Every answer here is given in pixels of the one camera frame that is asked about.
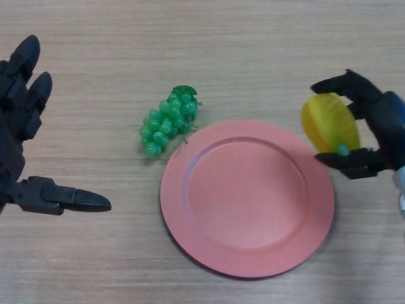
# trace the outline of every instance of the pink plate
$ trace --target pink plate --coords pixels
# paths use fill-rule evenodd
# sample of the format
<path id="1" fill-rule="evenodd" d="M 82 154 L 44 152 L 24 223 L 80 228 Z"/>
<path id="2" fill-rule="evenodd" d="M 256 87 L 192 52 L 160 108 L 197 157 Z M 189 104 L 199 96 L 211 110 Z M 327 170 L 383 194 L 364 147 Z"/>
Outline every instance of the pink plate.
<path id="1" fill-rule="evenodd" d="M 175 242 L 216 272 L 260 278 L 309 258 L 333 218 L 332 183 L 315 151 L 274 125 L 227 121 L 170 158 L 161 210 Z"/>

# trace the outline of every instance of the table surface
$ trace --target table surface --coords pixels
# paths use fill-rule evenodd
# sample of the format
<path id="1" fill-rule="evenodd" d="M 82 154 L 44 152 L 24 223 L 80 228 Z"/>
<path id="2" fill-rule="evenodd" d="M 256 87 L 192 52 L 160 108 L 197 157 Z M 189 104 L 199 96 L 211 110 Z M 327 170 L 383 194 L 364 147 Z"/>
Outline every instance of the table surface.
<path id="1" fill-rule="evenodd" d="M 0 1 L 0 54 L 35 34 L 54 89 L 23 177 L 108 197 L 108 213 L 60 217 L 7 206 L 0 220 L 0 303 L 396 304 L 405 302 L 405 223 L 392 172 L 347 180 L 330 171 L 336 221 L 295 270 L 235 281 L 194 265 L 170 241 L 158 161 L 140 151 L 143 117 L 173 86 L 194 86 L 197 124 L 278 124 L 306 139 L 311 84 L 362 73 L 405 96 L 402 0 Z M 375 146 L 359 123 L 362 142 Z"/>

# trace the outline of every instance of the wooden table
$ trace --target wooden table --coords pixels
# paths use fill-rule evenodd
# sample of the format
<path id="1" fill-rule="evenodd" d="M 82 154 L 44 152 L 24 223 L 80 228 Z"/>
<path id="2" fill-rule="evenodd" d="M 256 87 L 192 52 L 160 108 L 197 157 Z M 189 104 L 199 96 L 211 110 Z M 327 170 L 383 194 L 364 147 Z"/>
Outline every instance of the wooden table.
<path id="1" fill-rule="evenodd" d="M 352 68 L 405 96 L 404 14 L 401 0 L 0 1 L 1 57 L 35 34 L 35 75 L 54 81 L 23 177 L 113 204 L 61 217 L 7 206 L 0 303 L 403 304 L 405 222 L 392 172 L 353 181 L 331 171 L 328 241 L 292 272 L 234 281 L 195 266 L 168 238 L 158 191 L 175 144 L 145 161 L 138 131 L 173 86 L 189 84 L 204 103 L 199 127 L 255 118 L 306 140 L 299 111 L 314 82 Z"/>

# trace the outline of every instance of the plate center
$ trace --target plate center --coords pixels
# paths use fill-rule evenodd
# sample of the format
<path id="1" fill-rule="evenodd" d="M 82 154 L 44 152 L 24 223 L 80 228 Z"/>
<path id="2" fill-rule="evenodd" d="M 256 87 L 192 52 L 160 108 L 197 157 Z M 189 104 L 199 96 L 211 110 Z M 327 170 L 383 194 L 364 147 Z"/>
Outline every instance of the plate center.
<path id="1" fill-rule="evenodd" d="M 188 185 L 188 204 L 200 230 L 238 249 L 286 238 L 302 222 L 308 203 L 291 159 L 255 139 L 235 139 L 209 150 L 195 164 Z"/>

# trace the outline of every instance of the grape cluster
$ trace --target grape cluster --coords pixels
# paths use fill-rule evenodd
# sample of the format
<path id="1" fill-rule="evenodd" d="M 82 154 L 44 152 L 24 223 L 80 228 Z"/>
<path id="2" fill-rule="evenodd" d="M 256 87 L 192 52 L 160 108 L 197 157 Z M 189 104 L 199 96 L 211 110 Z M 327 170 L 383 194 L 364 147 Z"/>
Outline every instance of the grape cluster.
<path id="1" fill-rule="evenodd" d="M 170 139 L 177 134 L 182 134 L 185 140 L 185 135 L 197 117 L 198 106 L 201 105 L 195 95 L 196 90 L 190 86 L 176 86 L 169 97 L 160 102 L 159 109 L 151 110 L 144 118 L 140 136 L 148 156 L 159 157 L 169 145 Z"/>

